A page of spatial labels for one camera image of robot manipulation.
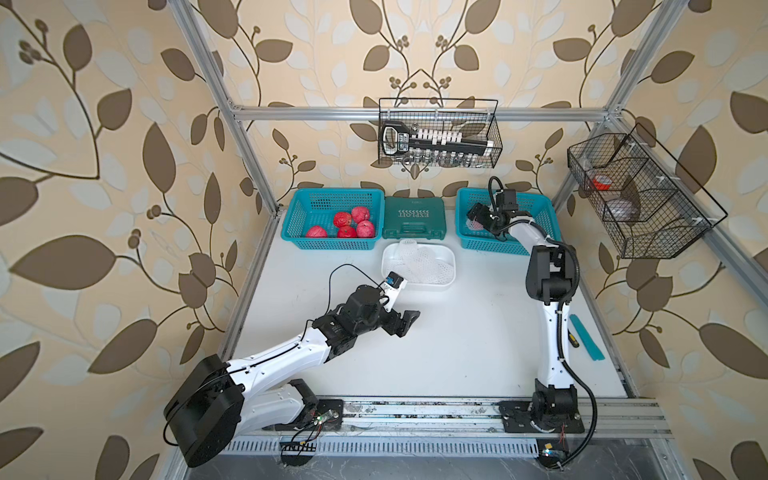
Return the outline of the white foam net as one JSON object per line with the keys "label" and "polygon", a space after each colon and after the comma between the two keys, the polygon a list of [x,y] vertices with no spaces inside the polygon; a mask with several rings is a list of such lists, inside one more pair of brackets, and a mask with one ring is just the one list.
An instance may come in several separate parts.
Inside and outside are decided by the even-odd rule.
{"label": "white foam net", "polygon": [[409,282],[426,285],[447,285],[455,276],[449,262],[438,259],[432,250],[425,248],[419,248],[415,261],[404,263],[399,259],[395,271]]}
{"label": "white foam net", "polygon": [[396,255],[404,263],[415,261],[419,256],[419,244],[414,239],[402,239],[397,244]]}

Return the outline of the red apple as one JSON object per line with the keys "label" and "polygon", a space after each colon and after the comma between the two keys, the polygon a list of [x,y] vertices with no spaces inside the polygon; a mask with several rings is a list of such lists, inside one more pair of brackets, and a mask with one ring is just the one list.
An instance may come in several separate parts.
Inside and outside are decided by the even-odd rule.
{"label": "red apple", "polygon": [[376,236],[376,227],[369,220],[359,222],[355,231],[358,238],[374,238]]}
{"label": "red apple", "polygon": [[364,221],[369,221],[371,218],[371,213],[367,207],[358,206],[352,209],[351,217],[355,223],[359,224]]}

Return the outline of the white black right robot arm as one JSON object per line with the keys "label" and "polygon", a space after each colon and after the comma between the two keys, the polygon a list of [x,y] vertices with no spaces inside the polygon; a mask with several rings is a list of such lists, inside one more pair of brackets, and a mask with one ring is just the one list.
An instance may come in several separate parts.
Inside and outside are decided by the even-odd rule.
{"label": "white black right robot arm", "polygon": [[523,210],[517,192],[488,187],[489,203],[477,202],[466,217],[498,240],[514,239],[529,254],[525,289],[538,303],[542,327],[542,359],[524,427],[542,433],[585,433],[578,394],[591,402],[595,396],[569,364],[568,319],[580,282],[580,267],[573,248],[548,234],[531,213]]}

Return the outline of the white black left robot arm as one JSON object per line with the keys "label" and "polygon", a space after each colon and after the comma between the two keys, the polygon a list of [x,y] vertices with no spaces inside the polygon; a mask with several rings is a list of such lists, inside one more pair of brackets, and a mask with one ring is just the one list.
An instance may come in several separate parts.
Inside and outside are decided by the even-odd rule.
{"label": "white black left robot arm", "polygon": [[163,431],[189,468],[204,465],[238,435],[279,426],[305,431],[318,425],[319,401],[299,374],[353,348],[381,329],[404,337],[420,313],[398,312],[399,289],[360,285],[348,299],[306,322],[297,336],[260,353],[201,360],[164,408]]}

